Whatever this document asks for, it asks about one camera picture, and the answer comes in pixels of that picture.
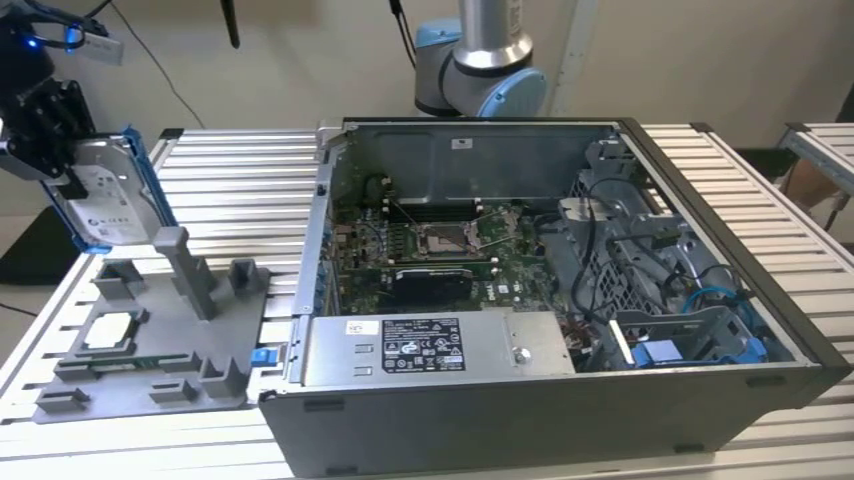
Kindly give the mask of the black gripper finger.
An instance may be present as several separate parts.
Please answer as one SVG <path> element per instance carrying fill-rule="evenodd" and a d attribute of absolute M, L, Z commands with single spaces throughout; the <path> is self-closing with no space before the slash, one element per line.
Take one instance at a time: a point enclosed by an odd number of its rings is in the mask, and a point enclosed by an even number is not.
<path fill-rule="evenodd" d="M 69 183 L 61 187 L 61 192 L 69 200 L 86 199 L 89 192 L 73 166 L 77 163 L 77 143 L 95 133 L 95 124 L 77 81 L 70 80 L 61 83 L 55 107 L 61 122 L 62 164 L 69 177 Z"/>

